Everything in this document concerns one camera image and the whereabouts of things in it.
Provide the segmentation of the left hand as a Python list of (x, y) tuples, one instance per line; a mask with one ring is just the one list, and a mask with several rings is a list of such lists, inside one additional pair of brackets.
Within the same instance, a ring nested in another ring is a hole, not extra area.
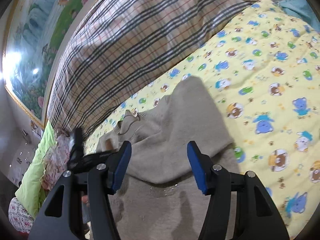
[(81, 201), (82, 201), (85, 205), (88, 205), (88, 204), (89, 204), (88, 195), (82, 196), (82, 197), (81, 197)]

